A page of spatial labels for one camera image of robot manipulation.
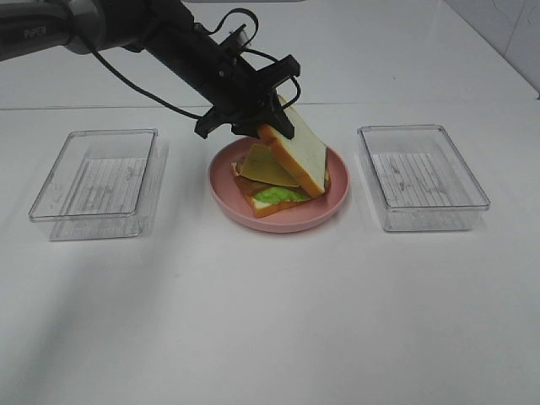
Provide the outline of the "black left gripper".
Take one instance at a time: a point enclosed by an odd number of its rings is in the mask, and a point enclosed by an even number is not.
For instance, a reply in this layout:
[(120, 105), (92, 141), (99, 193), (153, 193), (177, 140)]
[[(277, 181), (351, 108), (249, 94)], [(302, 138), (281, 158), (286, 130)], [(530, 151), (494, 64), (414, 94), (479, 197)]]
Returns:
[(196, 122), (195, 133), (202, 138), (224, 124), (231, 125), (234, 135), (259, 138), (258, 128), (268, 124), (286, 138), (294, 137), (291, 123), (276, 88), (291, 80), (296, 87), (300, 64), (291, 55), (259, 70), (242, 57), (236, 58), (231, 72), (220, 69), (218, 79), (210, 85), (213, 107)]

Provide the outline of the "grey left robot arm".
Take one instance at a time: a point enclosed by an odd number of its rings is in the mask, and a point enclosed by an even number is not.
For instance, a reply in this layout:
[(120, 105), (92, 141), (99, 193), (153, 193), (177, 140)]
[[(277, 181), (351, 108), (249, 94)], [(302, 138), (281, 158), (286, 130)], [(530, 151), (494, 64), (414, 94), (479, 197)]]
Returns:
[(212, 36), (180, 1), (40, 1), (1, 7), (2, 60), (55, 46), (92, 54), (130, 88), (186, 116), (186, 111), (131, 82), (100, 54), (115, 47), (147, 51), (211, 104), (204, 115), (190, 115), (201, 138), (224, 124), (232, 133), (252, 138), (268, 124), (293, 138), (288, 106), (276, 88), (299, 77), (296, 59), (273, 59), (255, 69), (242, 56), (251, 51), (242, 27), (220, 43)]

